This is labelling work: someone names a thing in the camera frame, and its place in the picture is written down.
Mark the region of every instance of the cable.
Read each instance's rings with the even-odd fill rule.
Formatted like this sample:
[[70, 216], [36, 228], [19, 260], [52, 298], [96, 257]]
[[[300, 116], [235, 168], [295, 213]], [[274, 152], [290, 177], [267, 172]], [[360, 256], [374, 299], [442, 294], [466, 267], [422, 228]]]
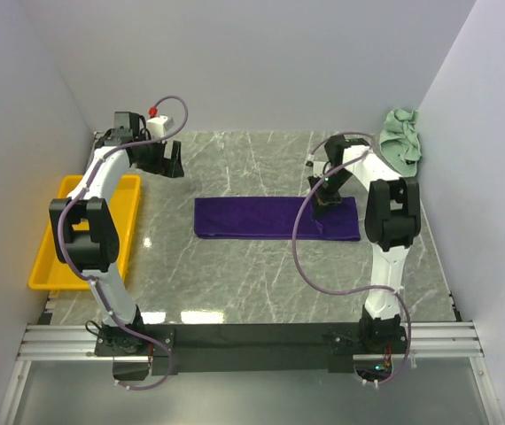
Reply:
[[99, 141], [99, 139], [101, 137], [108, 137], [111, 134], [111, 130], [105, 131], [105, 133], [100, 137], [97, 137], [97, 133], [98, 133], [97, 131], [95, 133], [93, 133], [93, 143], [91, 144], [91, 148], [89, 149], [89, 159], [87, 160], [86, 170], [89, 169], [89, 165], [91, 164], [91, 161], [93, 160], [93, 154], [95, 153], [95, 145], [97, 144], [97, 142]]
[[[353, 131], [346, 131], [343, 133], [338, 133], [337, 135], [364, 135], [367, 137], [370, 137], [371, 140], [375, 140], [375, 137], [373, 135], [368, 135], [366, 133], [360, 133], [360, 132], [353, 132]], [[323, 142], [319, 143], [315, 148], [312, 150], [312, 155], [317, 151], [317, 149], [322, 146], [325, 142], [329, 140], [326, 139]], [[408, 324], [408, 343], [406, 346], [406, 351], [404, 353], [404, 357], [402, 358], [402, 362], [400, 363], [400, 366], [396, 368], [392, 374], [381, 381], [379, 384], [384, 384], [384, 383], [389, 383], [392, 381], [399, 373], [400, 371], [406, 366], [406, 363], [408, 361], [408, 356], [410, 355], [410, 342], [412, 341], [412, 322], [410, 320], [410, 311], [408, 310], [408, 307], [404, 303], [404, 299], [402, 299], [402, 296], [400, 295], [399, 292], [397, 292], [394, 288], [391, 288], [390, 286], [385, 286], [385, 285], [371, 285], [371, 286], [363, 286], [360, 288], [355, 288], [353, 290], [328, 290], [325, 289], [321, 286], [319, 286], [317, 283], [313, 282], [307, 274], [304, 272], [304, 269], [299, 263], [298, 260], [298, 248], [297, 248], [297, 241], [298, 241], [298, 226], [299, 226], [299, 220], [301, 219], [302, 214], [304, 213], [304, 210], [306, 210], [307, 205], [309, 204], [312, 196], [315, 194], [315, 192], [318, 190], [318, 188], [325, 182], [325, 179], [329, 178], [333, 174], [339, 172], [340, 170], [344, 169], [346, 166], [350, 166], [354, 164], [355, 162], [361, 161], [369, 155], [371, 151], [371, 148], [369, 147], [367, 150], [365, 150], [359, 157], [351, 159], [345, 164], [341, 164], [340, 166], [336, 166], [335, 168], [332, 168], [330, 171], [325, 173], [320, 180], [317, 181], [317, 183], [314, 185], [314, 187], [309, 191], [307, 194], [306, 198], [304, 199], [304, 202], [302, 202], [301, 207], [298, 210], [298, 214], [296, 215], [296, 220], [294, 221], [294, 227], [291, 232], [291, 253], [292, 256], [294, 257], [294, 264], [296, 265], [296, 268], [298, 269], [299, 275], [306, 281], [306, 283], [314, 288], [315, 290], [320, 291], [323, 294], [326, 295], [353, 295], [359, 292], [365, 292], [367, 290], [388, 290], [389, 292], [392, 292], [393, 295], [398, 299], [400, 306], [402, 307], [402, 310], [404, 310], [404, 314], [406, 314], [406, 321]]]
[[[97, 332], [89, 329], [89, 324], [95, 326], [95, 328], [97, 328]], [[85, 330], [87, 330], [91, 335], [94, 335], [96, 338], [99, 338], [99, 333], [101, 333], [101, 327], [96, 324], [94, 321], [86, 321], [85, 322]]]
[[132, 143], [127, 143], [127, 144], [122, 144], [120, 146], [117, 146], [117, 147], [109, 150], [102, 158], [100, 158], [100, 159], [97, 160], [97, 162], [95, 163], [95, 165], [93, 166], [93, 168], [91, 170], [91, 173], [89, 173], [89, 176], [87, 177], [87, 180], [85, 181], [85, 185], [80, 190], [80, 192], [77, 194], [77, 196], [74, 197], [66, 205], [66, 207], [62, 211], [61, 215], [59, 216], [59, 220], [58, 220], [58, 245], [59, 245], [59, 249], [61, 250], [61, 253], [62, 253], [63, 257], [64, 257], [64, 260], [66, 261], [66, 263], [69, 266], [69, 268], [71, 269], [71, 271], [77, 277], [79, 277], [80, 279], [82, 279], [83, 281], [89, 281], [89, 284], [91, 284], [92, 286], [94, 286], [95, 290], [97, 291], [97, 294], [101, 298], [101, 303], [103, 304], [103, 307], [105, 308], [105, 310], [107, 311], [107, 313], [109, 314], [109, 316], [111, 317], [111, 319], [114, 321], [114, 323], [119, 328], [121, 328], [122, 330], [124, 330], [125, 332], [127, 332], [128, 334], [130, 334], [132, 336], [136, 336], [137, 338], [141, 338], [141, 339], [143, 339], [145, 341], [148, 341], [149, 343], [157, 345], [168, 356], [167, 371], [164, 374], [164, 376], [162, 376], [160, 379], [158, 379], [157, 382], [149, 384], [149, 385], [143, 385], [143, 386], [131, 386], [131, 385], [128, 385], [128, 384], [126, 384], [125, 382], [122, 382], [122, 381], [116, 382], [118, 385], [120, 385], [121, 387], [126, 388], [127, 390], [149, 390], [151, 388], [158, 387], [160, 384], [162, 384], [172, 374], [172, 372], [174, 370], [174, 358], [172, 356], [172, 352], [170, 351], [170, 349], [168, 349], [160, 341], [158, 341], [158, 340], [156, 340], [156, 339], [154, 339], [154, 338], [152, 338], [150, 336], [146, 336], [146, 335], [140, 334], [140, 333], [138, 333], [138, 332], [136, 332], [136, 331], [128, 328], [127, 325], [113, 313], [113, 308], [111, 307], [111, 305], [109, 303], [109, 300], [106, 297], [106, 294], [101, 289], [101, 287], [99, 285], [98, 279], [95, 276], [86, 276], [86, 275], [82, 274], [82, 272], [75, 266], [75, 264], [71, 260], [71, 257], [69, 256], [69, 252], [67, 251], [67, 248], [66, 248], [66, 244], [64, 242], [64, 222], [66, 221], [66, 217], [69, 214], [70, 210], [74, 207], [74, 205], [77, 204], [77, 202], [80, 199], [82, 199], [85, 196], [85, 194], [89, 191], [89, 186], [95, 180], [95, 176], [97, 175], [97, 172], [99, 171], [99, 169], [101, 168], [101, 166], [104, 164], [104, 162], [111, 155], [113, 155], [115, 152], [121, 151], [123, 149], [135, 148], [137, 146], [144, 146], [144, 145], [150, 144], [150, 143], [164, 142], [165, 140], [169, 139], [170, 137], [174, 137], [175, 135], [177, 135], [178, 133], [180, 133], [180, 131], [182, 131], [182, 129], [185, 127], [186, 123], [188, 122], [188, 105], [185, 103], [185, 101], [181, 97], [179, 97], [179, 96], [173, 96], [173, 95], [162, 97], [158, 102], [156, 102], [156, 104], [154, 105], [154, 108], [157, 108], [159, 104], [161, 104], [162, 102], [164, 102], [164, 101], [166, 101], [168, 99], [177, 100], [178, 102], [180, 102], [182, 104], [183, 111], [184, 111], [184, 117], [183, 117], [182, 123], [178, 126], [178, 128], [176, 128], [170, 134], [164, 135], [162, 137], [159, 137], [158, 139], [143, 140], [143, 141], [140, 141], [140, 142], [132, 142]]
[[144, 135], [143, 136], [143, 140], [150, 140], [150, 139], [152, 139], [150, 131], [146, 127], [146, 118], [143, 115], [138, 115], [138, 119], [140, 120], [140, 122], [143, 123], [143, 128], [142, 128], [142, 130], [140, 130], [140, 132]]

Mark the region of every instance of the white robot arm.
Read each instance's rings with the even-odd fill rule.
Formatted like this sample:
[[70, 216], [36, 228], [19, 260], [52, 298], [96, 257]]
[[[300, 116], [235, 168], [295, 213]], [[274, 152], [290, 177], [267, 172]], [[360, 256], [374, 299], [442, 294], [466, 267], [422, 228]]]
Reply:
[[[116, 112], [115, 128], [109, 130], [97, 141], [93, 159], [80, 183], [67, 195], [66, 199], [54, 199], [50, 204], [51, 223], [52, 228], [55, 229], [58, 217], [67, 201], [75, 198], [83, 188], [89, 188], [78, 203], [75, 214], [70, 213], [68, 216], [66, 247], [72, 254], [75, 265], [82, 270], [83, 274], [97, 278], [98, 285], [105, 293], [109, 304], [113, 306], [113, 313], [126, 324], [134, 323], [136, 316], [140, 313], [134, 300], [127, 293], [119, 274], [116, 263], [119, 238], [108, 211], [108, 205], [120, 178], [135, 161], [139, 167], [151, 173], [169, 177], [183, 176], [179, 144], [174, 142], [172, 158], [164, 158], [166, 143], [155, 143], [157, 147], [155, 150], [152, 147], [143, 147], [144, 151], [133, 149], [116, 151], [99, 167], [95, 179], [89, 186], [87, 176], [91, 174], [95, 164], [117, 145], [141, 140], [142, 137], [149, 139], [162, 137], [173, 124], [168, 117], [158, 116], [147, 122], [143, 121], [144, 129], [142, 129], [138, 125], [139, 119], [140, 116], [132, 112]], [[73, 224], [79, 220], [89, 222], [89, 231], [86, 234], [73, 231]], [[61, 252], [57, 243], [56, 251], [60, 257]], [[90, 288], [95, 300], [101, 306], [103, 323], [116, 327], [115, 321], [104, 308], [99, 293], [93, 285]]]
[[[314, 178], [318, 179], [332, 167], [360, 157], [369, 146], [362, 139], [346, 140], [333, 136], [325, 146], [329, 161], [314, 162]], [[417, 181], [405, 179], [393, 171], [373, 151], [362, 160], [341, 170], [334, 182], [326, 182], [320, 193], [320, 203], [335, 195], [346, 179], [354, 175], [369, 192], [365, 216], [367, 236], [372, 242], [373, 263], [371, 285], [401, 289], [402, 272], [410, 245], [420, 231], [420, 201]], [[372, 290], [364, 310], [370, 319], [389, 320], [400, 317], [399, 303], [393, 293]]]

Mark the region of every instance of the yellow tray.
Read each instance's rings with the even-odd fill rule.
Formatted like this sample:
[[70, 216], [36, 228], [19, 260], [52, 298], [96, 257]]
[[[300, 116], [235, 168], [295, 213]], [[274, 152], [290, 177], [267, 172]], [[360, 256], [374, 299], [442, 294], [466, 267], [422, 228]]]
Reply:
[[[81, 181], [80, 175], [68, 175], [59, 186], [58, 197], [65, 197]], [[139, 175], [123, 175], [117, 189], [114, 191], [109, 209], [113, 222], [117, 228], [120, 240], [117, 266], [124, 280], [127, 273], [128, 255], [132, 237], [135, 233], [136, 213], [140, 203], [141, 178]], [[88, 223], [74, 226], [78, 230], [86, 230]], [[42, 244], [36, 256], [32, 273], [28, 279], [28, 286], [33, 290], [88, 290], [85, 281], [75, 276], [67, 264], [60, 263], [56, 256], [54, 237], [48, 222], [43, 234]]]

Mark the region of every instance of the tabletop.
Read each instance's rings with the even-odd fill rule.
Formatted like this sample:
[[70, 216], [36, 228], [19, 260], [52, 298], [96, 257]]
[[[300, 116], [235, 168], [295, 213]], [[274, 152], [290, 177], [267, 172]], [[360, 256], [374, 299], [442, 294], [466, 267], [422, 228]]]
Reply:
[[[196, 197], [297, 197], [308, 193], [306, 155], [331, 132], [184, 132], [185, 177], [143, 177], [126, 287], [147, 323], [358, 321], [366, 294], [323, 295], [301, 279], [290, 241], [206, 240], [193, 232]], [[324, 159], [323, 149], [316, 159]], [[299, 241], [307, 275], [329, 289], [369, 284], [372, 253], [363, 222], [367, 192], [350, 179], [360, 242]], [[452, 298], [423, 219], [406, 261], [403, 297], [413, 321], [454, 321]], [[51, 324], [98, 320], [89, 291], [60, 292]]]

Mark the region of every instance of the metal frame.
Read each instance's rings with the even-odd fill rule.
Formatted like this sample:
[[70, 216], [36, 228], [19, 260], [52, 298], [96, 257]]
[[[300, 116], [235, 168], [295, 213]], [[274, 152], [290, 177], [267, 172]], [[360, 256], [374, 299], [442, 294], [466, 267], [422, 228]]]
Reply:
[[475, 374], [475, 381], [485, 408], [486, 417], [490, 425], [502, 425], [505, 423], [504, 414], [499, 405], [499, 399], [494, 391], [493, 381], [489, 376], [489, 371], [485, 362], [485, 358], [471, 358], [471, 367]]
[[[18, 360], [23, 361], [141, 361], [146, 356], [96, 357], [95, 336], [83, 326], [28, 326]], [[482, 357], [475, 327], [470, 322], [424, 322], [412, 325], [411, 353], [414, 358]], [[362, 354], [354, 359], [374, 359]]]
[[[96, 337], [83, 326], [28, 326], [1, 406], [0, 425], [13, 423], [33, 361], [148, 361], [146, 356], [96, 357], [96, 344]], [[472, 322], [413, 323], [410, 349], [413, 366], [416, 359], [470, 359], [489, 424], [505, 423]], [[353, 356], [355, 360], [376, 358], [376, 355]]]
[[14, 423], [16, 412], [19, 409], [22, 392], [26, 385], [28, 373], [30, 372], [31, 361], [17, 361], [12, 370], [11, 380], [4, 394], [3, 403], [0, 410], [0, 425], [11, 425]]

